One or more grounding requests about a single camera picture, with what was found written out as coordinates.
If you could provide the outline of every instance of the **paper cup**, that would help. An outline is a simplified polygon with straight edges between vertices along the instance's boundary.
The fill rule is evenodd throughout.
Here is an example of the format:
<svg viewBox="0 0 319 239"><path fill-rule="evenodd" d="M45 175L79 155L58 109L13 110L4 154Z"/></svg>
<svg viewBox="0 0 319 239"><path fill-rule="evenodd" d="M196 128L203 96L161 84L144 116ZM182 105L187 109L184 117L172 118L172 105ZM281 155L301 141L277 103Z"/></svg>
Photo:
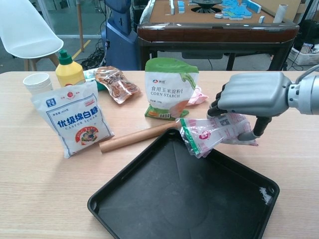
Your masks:
<svg viewBox="0 0 319 239"><path fill-rule="evenodd" d="M23 84L32 95L52 91L50 76L47 73L35 73L25 77Z"/></svg>

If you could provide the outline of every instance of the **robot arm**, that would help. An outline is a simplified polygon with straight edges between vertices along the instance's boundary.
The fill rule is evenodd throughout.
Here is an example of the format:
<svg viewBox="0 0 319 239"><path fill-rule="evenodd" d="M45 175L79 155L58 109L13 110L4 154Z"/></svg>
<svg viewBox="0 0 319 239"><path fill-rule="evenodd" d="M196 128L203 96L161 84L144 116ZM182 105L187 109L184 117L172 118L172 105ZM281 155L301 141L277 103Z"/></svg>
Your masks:
<svg viewBox="0 0 319 239"><path fill-rule="evenodd" d="M223 113L257 116L250 133L238 136L240 141L260 137L273 116L279 116L289 107L300 113L319 115L319 76L309 74L319 69L310 68L295 83L282 72L243 73L230 78L210 105L208 117Z"/></svg>

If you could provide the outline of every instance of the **black baking tray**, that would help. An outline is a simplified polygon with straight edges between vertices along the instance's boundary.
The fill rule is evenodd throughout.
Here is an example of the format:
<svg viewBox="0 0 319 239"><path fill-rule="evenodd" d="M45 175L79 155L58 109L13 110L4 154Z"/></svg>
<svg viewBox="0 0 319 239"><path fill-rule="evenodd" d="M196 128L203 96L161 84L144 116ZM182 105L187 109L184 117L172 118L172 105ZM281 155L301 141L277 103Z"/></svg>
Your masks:
<svg viewBox="0 0 319 239"><path fill-rule="evenodd" d="M259 239L278 194L275 182L217 150L191 156L169 129L88 209L116 239Z"/></svg>

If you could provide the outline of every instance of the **corn starch bag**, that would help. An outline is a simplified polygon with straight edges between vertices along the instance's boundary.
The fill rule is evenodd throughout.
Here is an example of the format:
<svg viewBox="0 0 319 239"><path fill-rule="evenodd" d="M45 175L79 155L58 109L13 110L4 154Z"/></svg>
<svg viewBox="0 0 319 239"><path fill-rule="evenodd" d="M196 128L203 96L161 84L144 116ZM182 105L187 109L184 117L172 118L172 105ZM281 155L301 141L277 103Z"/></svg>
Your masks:
<svg viewBox="0 0 319 239"><path fill-rule="evenodd" d="M198 78L196 66L173 58L154 58L145 66L145 85L150 103L145 116L175 120L193 95Z"/></svg>
<svg viewBox="0 0 319 239"><path fill-rule="evenodd" d="M114 135L98 104L95 81L44 92L31 100L39 114L59 135L65 158Z"/></svg>

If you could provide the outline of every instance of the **yellow squeeze bottle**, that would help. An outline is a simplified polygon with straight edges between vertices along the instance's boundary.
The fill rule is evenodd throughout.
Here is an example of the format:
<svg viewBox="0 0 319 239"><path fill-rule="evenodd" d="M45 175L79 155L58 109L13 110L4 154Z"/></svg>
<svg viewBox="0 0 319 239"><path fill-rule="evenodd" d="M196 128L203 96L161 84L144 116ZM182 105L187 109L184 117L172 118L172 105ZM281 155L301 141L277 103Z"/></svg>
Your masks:
<svg viewBox="0 0 319 239"><path fill-rule="evenodd" d="M69 85L79 85L85 82L83 68L80 64L72 60L66 50L59 51L60 64L55 70L61 87Z"/></svg>

